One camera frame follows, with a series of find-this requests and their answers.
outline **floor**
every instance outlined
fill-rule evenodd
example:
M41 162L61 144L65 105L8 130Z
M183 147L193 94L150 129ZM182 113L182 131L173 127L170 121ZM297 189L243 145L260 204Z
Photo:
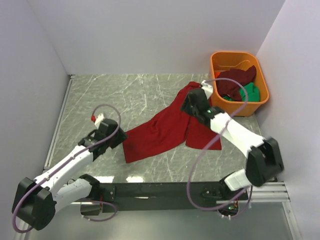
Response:
M114 105L121 113L124 131L150 120L170 105L178 91L190 81L200 83L205 74L123 74L75 75L55 137L50 167L62 160L78 141L94 129L91 112L99 104ZM117 121L112 109L103 109ZM256 117L236 117L249 130L260 134ZM221 139L222 150L209 150L197 166L193 181L218 181L229 173L245 167L242 153L226 139ZM186 181L200 150L185 144L127 164L122 145L108 149L95 162L86 166L75 177L90 174L101 182L182 182Z

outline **red garment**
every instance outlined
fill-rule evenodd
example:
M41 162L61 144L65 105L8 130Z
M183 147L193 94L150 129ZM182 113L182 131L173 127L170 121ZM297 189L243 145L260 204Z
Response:
M194 81L179 91L174 101L151 120L127 131L123 142L126 163L166 152L186 141L190 148L202 149L216 133L201 125L195 117L180 110L187 93L201 85ZM217 141L211 150L221 150Z
M223 71L220 73L219 78L228 78L236 80L241 85L247 85L251 83L257 74L257 69L255 66L251 66L247 71L231 68L228 71ZM229 96L234 101L242 102L242 97L239 93L239 86L232 81L216 81L216 88L221 97Z

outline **orange plastic bin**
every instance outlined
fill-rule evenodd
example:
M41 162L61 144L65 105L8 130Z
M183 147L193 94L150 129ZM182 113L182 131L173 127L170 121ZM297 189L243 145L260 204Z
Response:
M218 51L211 56L211 66L209 72L209 79L215 78L215 72L227 71L231 68L247 70L252 65L256 68L256 77L253 81L254 85L258 87L260 91L259 102L248 102L247 105L242 109L236 116L248 117L251 116L259 106L266 103L269 99L269 91L266 85L265 78L262 74L258 60L247 52L231 52L231 51ZM216 82L212 82L213 94L211 101L213 106L218 106L228 114L231 114L238 109L243 101L228 101L222 98L218 94Z

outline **metal frame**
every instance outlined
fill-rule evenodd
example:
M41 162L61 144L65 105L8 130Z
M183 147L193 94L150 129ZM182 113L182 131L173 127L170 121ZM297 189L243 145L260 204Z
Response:
M57 133L59 132L60 127L61 127L62 116L65 111L66 103L69 98L69 93L70 93L71 85L73 83L74 78L75 78L74 75L70 76L70 81L69 81L64 99L63 99L59 118L58 118L58 121L57 121L57 124L55 127L55 131L54 131L54 134L52 137L52 141L51 141L49 151L47 154L47 158L45 161L45 165L43 168L44 170L49 169L50 165L51 165L52 154L53 154L55 147L56 147ZM288 192L286 189L286 185L284 182L268 182L262 187L253 187L251 201L253 203L274 203L274 202L282 203L293 240L301 240L302 239L302 235L300 233L296 217L295 217L294 212L292 210L290 198L289 198L289 195L288 195ZM217 204L222 204L225 202L226 201L216 201ZM79 205L79 204L81 204L83 206L96 205L96 203L92 203L92 202L73 202L72 203L72 205ZM20 221L18 225L21 229L26 229L28 226L23 221ZM29 234L19 234L19 233L16 233L15 238L14 238L14 240L28 240L28 239L29 239Z

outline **white wall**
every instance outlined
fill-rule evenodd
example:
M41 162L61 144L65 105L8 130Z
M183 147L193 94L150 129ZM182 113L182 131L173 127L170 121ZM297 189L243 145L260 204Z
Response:
M257 57L270 101L258 112L279 141L285 181L303 239L320 238L320 1L286 0Z
M0 81L0 233L7 240L18 183L41 173L68 84L26 0L0 0Z
M69 74L208 73L258 52L284 0L28 0Z

